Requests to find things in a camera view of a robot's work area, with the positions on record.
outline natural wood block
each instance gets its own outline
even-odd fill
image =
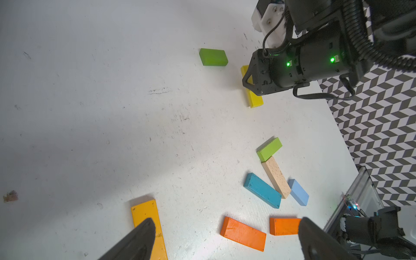
[[[270,218],[270,234],[296,235],[301,218]]]
[[[242,245],[264,252],[266,233],[254,229],[246,224],[238,222],[230,217],[225,217],[221,236],[231,239]]]
[[[261,164],[272,181],[273,187],[282,195],[282,198],[287,198],[292,190],[273,156]]]

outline white mounting bracket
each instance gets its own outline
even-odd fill
[[[283,15],[285,5],[284,4],[269,4],[264,12],[263,18],[260,16],[257,8],[254,9],[251,16],[251,22],[256,31],[262,32],[265,36],[281,19]],[[279,27],[272,32],[266,39],[266,43],[269,48],[276,48],[280,46],[285,39],[286,28],[284,27],[286,20],[283,18]]]

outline scratch mark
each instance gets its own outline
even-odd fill
[[[25,52],[23,52],[23,54],[24,54],[24,56],[25,56],[27,59],[32,59],[32,58],[31,58],[31,56],[30,56],[29,54],[27,54],[27,53],[25,53]]]
[[[162,89],[153,89],[153,90],[149,90],[148,95],[153,95],[153,94],[164,94],[164,93],[168,93],[171,92],[170,88],[162,88]]]
[[[207,206],[205,206],[205,207],[203,207],[202,209],[200,209],[200,210],[198,210],[199,211],[199,213],[201,213],[204,209],[206,209],[207,208]]]
[[[181,122],[182,122],[182,121],[188,120],[188,119],[189,119],[189,116],[185,117],[185,116],[181,113],[181,114],[180,114],[180,116],[179,116],[179,119],[180,119],[180,120],[181,120]]]

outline coiled cable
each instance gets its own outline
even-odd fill
[[[361,0],[344,0],[343,16],[349,40],[358,54],[379,66],[404,72],[416,72],[416,59],[395,57],[377,50],[368,39],[366,28],[362,22]]]
[[[265,37],[264,37],[264,40],[263,40],[263,56],[265,58],[270,58],[270,57],[273,57],[273,56],[280,55],[290,45],[290,39],[293,36],[293,21],[292,21],[292,17],[290,16],[289,9],[287,7],[285,7],[285,10],[283,12],[284,12],[284,14],[282,14],[282,17],[280,18],[280,20],[277,23],[277,25],[274,26],[270,30],[270,32],[268,32],[265,35]],[[285,19],[286,19],[286,35],[285,35],[285,39],[283,40],[282,44],[279,47],[273,48],[273,49],[266,49],[266,39],[267,39],[267,37],[269,37],[269,35],[272,32],[274,32],[274,30],[276,30],[277,27],[279,27],[279,25],[283,21],[283,17],[285,17]]]

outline wooden block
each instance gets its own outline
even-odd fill
[[[270,234],[297,235],[301,218],[270,218]]]
[[[280,207],[282,195],[275,189],[270,187],[262,179],[257,177],[254,173],[249,173],[245,179],[244,187],[251,191],[254,195],[262,199],[264,202],[274,208]]]
[[[201,48],[199,57],[201,57],[204,66],[225,66],[228,64],[227,55],[223,50]]]
[[[270,157],[272,157],[275,152],[277,152],[282,147],[282,143],[280,142],[279,138],[274,138],[268,145],[263,147],[257,152],[260,160],[262,162],[267,161]]]
[[[248,65],[244,65],[241,67],[241,75],[244,77],[244,75],[247,73],[248,70]],[[253,84],[253,77],[250,76],[247,80],[248,83]],[[257,107],[257,106],[261,106],[263,105],[263,98],[262,96],[258,96],[256,94],[253,93],[253,91],[249,90],[249,89],[245,89],[247,92],[247,98],[248,98],[248,102],[250,104],[250,107]]]
[[[152,218],[156,226],[156,238],[153,244],[150,260],[168,260],[166,255],[165,241],[163,240],[162,226],[160,225],[159,213],[156,200],[151,200],[131,208],[134,227],[137,227],[143,220]]]
[[[267,161],[261,163],[264,170],[272,181],[273,187],[282,195],[282,198],[287,198],[292,191],[289,184],[286,182],[275,158],[272,156]]]
[[[237,220],[225,217],[220,234],[232,241],[264,252],[266,233],[238,222]]]
[[[295,200],[301,206],[306,206],[308,204],[309,195],[302,188],[302,186],[295,179],[290,179],[289,187],[292,189],[290,194],[295,198]]]

